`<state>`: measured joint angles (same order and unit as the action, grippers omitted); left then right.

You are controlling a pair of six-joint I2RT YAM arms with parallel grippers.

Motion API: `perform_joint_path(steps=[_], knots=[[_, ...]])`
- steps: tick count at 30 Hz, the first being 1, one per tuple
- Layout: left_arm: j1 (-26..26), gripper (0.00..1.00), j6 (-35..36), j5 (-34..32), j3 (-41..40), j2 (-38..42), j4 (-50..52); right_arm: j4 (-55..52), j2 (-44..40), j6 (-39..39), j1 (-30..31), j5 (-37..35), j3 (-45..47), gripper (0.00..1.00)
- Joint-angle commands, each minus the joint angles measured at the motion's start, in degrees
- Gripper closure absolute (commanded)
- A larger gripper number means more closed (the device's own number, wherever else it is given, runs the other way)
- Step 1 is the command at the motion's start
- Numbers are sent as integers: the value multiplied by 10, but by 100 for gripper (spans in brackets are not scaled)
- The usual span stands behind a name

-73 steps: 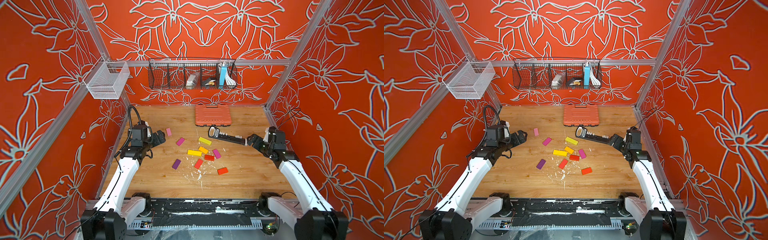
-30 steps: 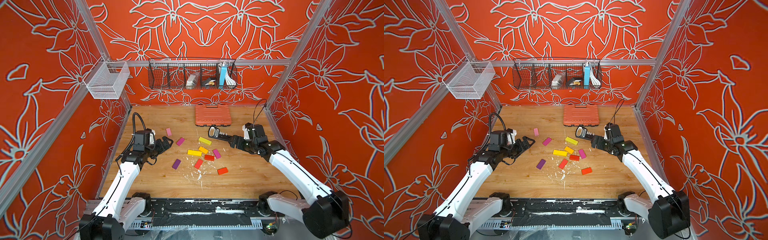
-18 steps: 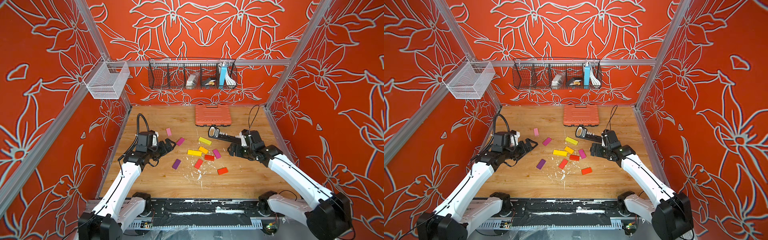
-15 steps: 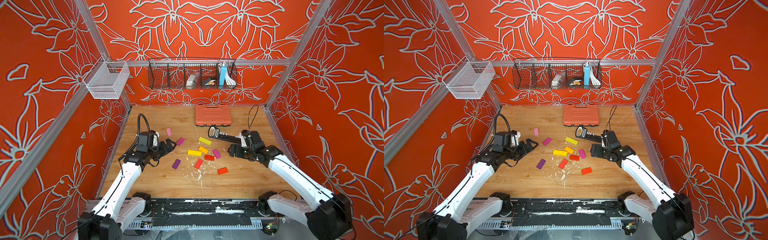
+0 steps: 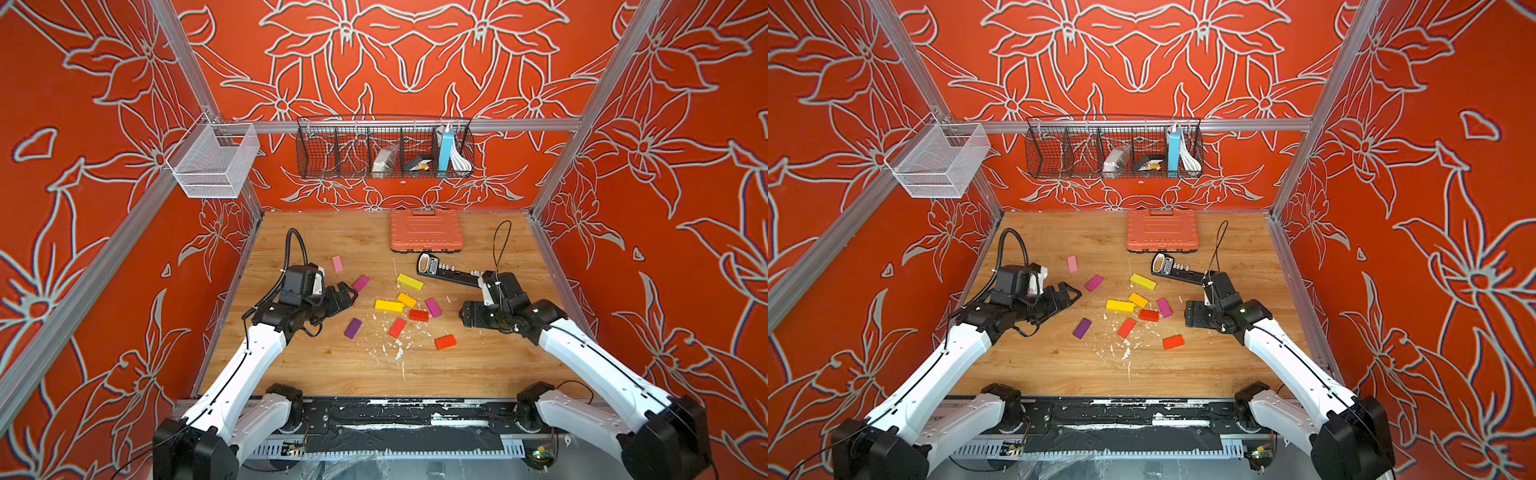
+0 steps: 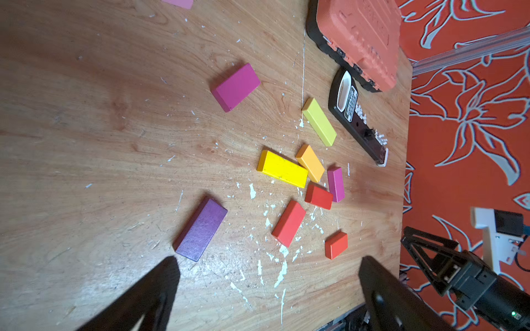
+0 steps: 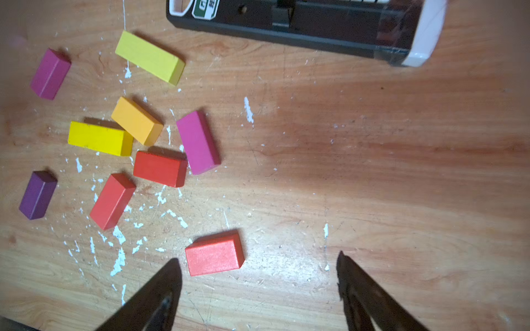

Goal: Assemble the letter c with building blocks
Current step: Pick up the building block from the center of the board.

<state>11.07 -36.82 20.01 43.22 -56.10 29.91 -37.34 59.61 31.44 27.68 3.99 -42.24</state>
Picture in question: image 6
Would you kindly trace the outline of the red cube block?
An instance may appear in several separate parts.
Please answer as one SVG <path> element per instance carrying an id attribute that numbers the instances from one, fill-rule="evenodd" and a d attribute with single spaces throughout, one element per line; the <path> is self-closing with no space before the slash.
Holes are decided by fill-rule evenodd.
<path id="1" fill-rule="evenodd" d="M 348 247 L 348 234 L 337 231 L 337 233 L 330 236 L 325 241 L 325 256 L 328 259 L 335 259 L 339 255 L 341 255 Z"/>

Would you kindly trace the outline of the small magenta block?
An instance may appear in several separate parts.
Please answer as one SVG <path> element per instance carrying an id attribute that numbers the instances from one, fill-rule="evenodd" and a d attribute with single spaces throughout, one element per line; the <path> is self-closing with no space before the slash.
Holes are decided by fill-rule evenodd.
<path id="1" fill-rule="evenodd" d="M 327 170 L 327 175 L 329 190 L 333 196 L 333 202 L 341 202 L 345 198 L 345 185 L 342 176 L 342 168 L 333 165 Z"/>

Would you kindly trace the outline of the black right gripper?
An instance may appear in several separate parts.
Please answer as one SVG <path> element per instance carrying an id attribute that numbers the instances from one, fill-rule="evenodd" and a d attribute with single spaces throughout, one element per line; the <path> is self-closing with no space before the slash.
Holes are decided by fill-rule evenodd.
<path id="1" fill-rule="evenodd" d="M 496 282 L 496 274 L 476 255 L 458 252 L 459 243 L 407 226 L 401 243 L 441 296 L 455 296 L 469 310 Z"/>

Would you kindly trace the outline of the lime yellow long block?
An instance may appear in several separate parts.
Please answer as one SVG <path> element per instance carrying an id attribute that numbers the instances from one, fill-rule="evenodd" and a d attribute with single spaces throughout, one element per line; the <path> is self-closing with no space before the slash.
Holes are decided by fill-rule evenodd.
<path id="1" fill-rule="evenodd" d="M 326 147 L 331 147 L 335 142 L 337 132 L 315 98 L 309 98 L 306 101 L 302 109 L 302 114 L 309 121 L 323 144 Z"/>

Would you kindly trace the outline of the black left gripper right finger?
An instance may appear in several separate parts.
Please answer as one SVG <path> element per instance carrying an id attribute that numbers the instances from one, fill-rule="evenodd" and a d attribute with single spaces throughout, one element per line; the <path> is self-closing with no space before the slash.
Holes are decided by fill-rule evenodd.
<path id="1" fill-rule="evenodd" d="M 358 276 L 373 330 L 453 330 L 372 256 Z"/>

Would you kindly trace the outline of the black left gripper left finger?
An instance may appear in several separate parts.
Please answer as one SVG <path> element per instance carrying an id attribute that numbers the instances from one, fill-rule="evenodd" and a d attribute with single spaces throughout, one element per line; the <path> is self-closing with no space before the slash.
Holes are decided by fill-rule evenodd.
<path id="1" fill-rule="evenodd" d="M 165 330 L 175 301 L 180 271 L 177 259 L 162 260 L 80 330 Z"/>

